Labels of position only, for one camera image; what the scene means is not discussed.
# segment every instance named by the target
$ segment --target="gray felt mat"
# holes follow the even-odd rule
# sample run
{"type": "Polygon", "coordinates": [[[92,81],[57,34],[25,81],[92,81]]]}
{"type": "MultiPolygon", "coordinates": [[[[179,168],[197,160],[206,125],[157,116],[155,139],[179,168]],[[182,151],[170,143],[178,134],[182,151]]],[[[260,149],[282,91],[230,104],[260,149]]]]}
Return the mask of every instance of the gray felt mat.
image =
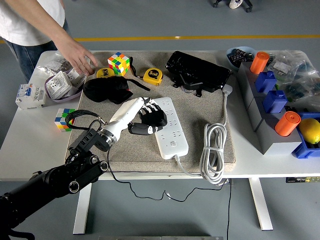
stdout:
{"type": "MultiPolygon", "coordinates": [[[[116,52],[96,52],[94,55],[98,60],[100,68],[108,67],[108,58],[116,52]]],[[[134,83],[128,82],[133,96],[150,97],[153,99],[170,97],[180,120],[189,151],[186,156],[180,157],[184,168],[192,173],[199,172],[199,161],[203,150],[204,126],[206,123],[222,123],[223,94],[221,90],[215,92],[202,91],[202,97],[197,97],[193,93],[186,93],[181,88],[172,86],[173,82],[168,76],[166,62],[172,52],[150,52],[150,51],[122,51],[127,57],[133,57],[133,66],[136,68],[137,75],[143,76],[149,68],[158,68],[163,72],[163,80],[159,86],[155,86],[132,75],[129,70],[124,76],[127,79],[134,79],[151,89],[146,91],[134,83]]],[[[216,63],[216,58],[212,53],[206,52],[187,52],[195,57],[216,63]]],[[[94,78],[95,74],[88,77],[87,81],[94,78]]],[[[97,103],[89,100],[82,94],[79,109],[90,110],[97,113],[103,120],[109,122],[113,114],[121,105],[116,105],[109,100],[97,103]]],[[[75,121],[76,126],[88,127],[95,118],[92,116],[81,116],[75,121]]],[[[133,122],[140,123],[137,116],[133,122]]],[[[234,147],[231,140],[230,127],[227,122],[227,140],[224,146],[225,172],[230,172],[236,163],[234,147]]],[[[72,130],[70,143],[72,143],[82,130],[72,130]]],[[[107,153],[98,150],[95,146],[91,151],[100,160],[107,158],[107,153]]],[[[120,140],[111,148],[109,153],[110,166],[115,172],[181,172],[174,159],[164,160],[158,148],[156,137],[153,135],[140,136],[132,135],[127,130],[123,130],[120,140]]]]}

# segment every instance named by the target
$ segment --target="white t-shirt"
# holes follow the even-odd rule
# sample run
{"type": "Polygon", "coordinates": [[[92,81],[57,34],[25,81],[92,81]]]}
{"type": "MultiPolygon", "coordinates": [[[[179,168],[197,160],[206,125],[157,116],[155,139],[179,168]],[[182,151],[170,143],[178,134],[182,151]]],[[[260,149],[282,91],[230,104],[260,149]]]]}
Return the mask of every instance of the white t-shirt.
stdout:
{"type": "MultiPolygon", "coordinates": [[[[60,0],[37,1],[60,26],[64,25],[65,10],[60,0]]],[[[20,17],[4,0],[0,0],[0,36],[21,46],[37,46],[51,41],[49,37],[20,17]]]]}

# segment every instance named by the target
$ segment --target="power cord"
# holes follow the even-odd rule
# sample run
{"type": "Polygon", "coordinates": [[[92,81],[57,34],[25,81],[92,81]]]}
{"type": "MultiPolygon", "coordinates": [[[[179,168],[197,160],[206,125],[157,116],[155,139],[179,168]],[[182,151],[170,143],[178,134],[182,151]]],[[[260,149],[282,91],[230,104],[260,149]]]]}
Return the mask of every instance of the power cord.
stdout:
{"type": "MultiPolygon", "coordinates": [[[[164,196],[166,195],[170,200],[174,200],[174,201],[176,201],[176,202],[183,203],[183,202],[185,202],[185,201],[187,200],[187,198],[188,198],[196,189],[198,189],[198,190],[220,191],[220,190],[224,187],[225,183],[228,182],[228,178],[226,178],[226,179],[224,180],[223,184],[221,185],[221,187],[218,188],[218,189],[195,187],[188,195],[186,195],[186,197],[184,198],[184,200],[179,200],[179,199],[175,199],[175,198],[171,197],[171,196],[169,195],[169,193],[166,192],[166,190],[164,190],[164,191],[162,192],[161,198],[153,198],[153,197],[150,197],[150,196],[139,196],[139,195],[137,195],[136,192],[133,190],[131,182],[129,182],[129,181],[120,181],[120,180],[118,180],[118,179],[116,178],[114,172],[113,172],[112,169],[111,169],[110,162],[109,162],[109,153],[110,153],[111,148],[112,148],[112,146],[110,147],[110,149],[109,149],[109,151],[108,151],[108,153],[107,153],[106,161],[107,161],[107,164],[108,164],[108,166],[109,166],[109,170],[110,170],[110,173],[111,173],[113,179],[114,179],[115,181],[117,181],[118,183],[120,183],[120,184],[129,184],[131,192],[133,192],[134,196],[135,196],[136,198],[138,198],[138,199],[150,199],[150,200],[154,200],[154,201],[161,201],[161,200],[164,199],[164,196]]],[[[230,180],[229,180],[229,183],[230,183],[230,195],[229,195],[229,202],[228,202],[228,222],[227,222],[227,229],[226,229],[226,240],[229,240],[230,202],[231,202],[231,186],[232,186],[232,179],[231,179],[231,178],[230,178],[230,180]]]]}
{"type": "Polygon", "coordinates": [[[227,180],[228,180],[228,179],[226,179],[226,180],[223,182],[223,184],[221,185],[221,187],[220,187],[220,188],[217,188],[217,189],[214,189],[214,188],[200,188],[200,187],[195,187],[195,188],[184,198],[184,200],[179,200],[179,199],[173,198],[172,196],[170,196],[169,193],[166,192],[166,190],[163,191],[161,198],[153,198],[153,197],[150,197],[150,196],[139,196],[139,195],[137,195],[136,192],[133,190],[131,182],[129,182],[129,181],[120,181],[120,180],[118,180],[118,179],[116,178],[114,172],[113,172],[112,169],[111,169],[110,163],[109,163],[109,153],[110,153],[111,147],[110,147],[110,149],[109,149],[109,151],[108,151],[108,153],[107,153],[106,162],[108,163],[109,170],[110,170],[110,173],[111,173],[113,179],[114,179],[115,181],[117,181],[118,183],[120,183],[120,184],[129,184],[129,187],[130,187],[131,192],[133,192],[134,196],[135,196],[136,198],[138,198],[138,199],[150,199],[150,200],[154,200],[154,201],[161,201],[161,200],[164,199],[164,196],[166,195],[166,196],[167,196],[169,199],[171,199],[171,200],[174,200],[174,201],[179,202],[179,203],[183,203],[183,202],[185,202],[185,201],[187,200],[187,198],[188,198],[196,189],[198,189],[198,190],[220,191],[220,190],[224,187],[225,183],[226,183],[227,180]]]}
{"type": "Polygon", "coordinates": [[[204,126],[204,137],[203,137],[203,150],[199,163],[200,174],[190,173],[186,171],[180,163],[180,158],[175,155],[174,158],[179,166],[179,168],[188,176],[191,177],[203,177],[208,180],[211,184],[219,184],[224,175],[225,161],[224,161],[224,147],[227,139],[227,98],[232,92],[232,86],[226,84],[224,85],[223,92],[223,114],[224,123],[207,123],[204,126]],[[215,133],[214,146],[211,146],[211,137],[215,133]],[[213,159],[210,161],[210,153],[213,153],[213,159]]]}

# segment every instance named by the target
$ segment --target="rubik's cube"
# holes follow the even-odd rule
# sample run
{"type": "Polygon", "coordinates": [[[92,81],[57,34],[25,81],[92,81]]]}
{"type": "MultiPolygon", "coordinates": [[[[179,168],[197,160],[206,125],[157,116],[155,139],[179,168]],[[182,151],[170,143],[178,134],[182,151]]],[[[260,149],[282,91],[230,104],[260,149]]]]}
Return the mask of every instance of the rubik's cube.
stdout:
{"type": "Polygon", "coordinates": [[[113,69],[116,76],[124,76],[130,68],[130,60],[127,56],[117,52],[108,58],[109,68],[113,69]]]}
{"type": "MultiPolygon", "coordinates": [[[[56,114],[54,123],[60,129],[61,132],[70,132],[72,129],[67,126],[66,116],[69,113],[74,112],[75,109],[69,108],[59,108],[58,113],[56,114]]],[[[69,124],[74,124],[74,119],[72,119],[69,124]]]]}

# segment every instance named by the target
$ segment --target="tape measure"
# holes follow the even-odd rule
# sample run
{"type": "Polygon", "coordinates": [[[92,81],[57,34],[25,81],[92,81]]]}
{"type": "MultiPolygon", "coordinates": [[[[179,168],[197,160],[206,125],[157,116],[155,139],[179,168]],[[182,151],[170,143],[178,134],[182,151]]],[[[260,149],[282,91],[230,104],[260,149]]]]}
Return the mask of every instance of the tape measure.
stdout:
{"type": "Polygon", "coordinates": [[[136,68],[133,66],[134,58],[131,56],[129,59],[131,72],[136,78],[143,79],[143,81],[146,83],[159,86],[159,84],[162,81],[162,78],[164,77],[160,69],[155,67],[149,68],[147,71],[145,71],[143,76],[137,76],[136,68]]]}
{"type": "Polygon", "coordinates": [[[158,69],[158,68],[149,68],[145,72],[145,74],[144,74],[142,79],[146,83],[159,86],[159,84],[162,81],[163,76],[164,75],[162,74],[162,71],[160,69],[158,69]]]}
{"type": "Polygon", "coordinates": [[[111,68],[101,68],[96,72],[97,78],[108,78],[115,75],[115,72],[111,68]]]}

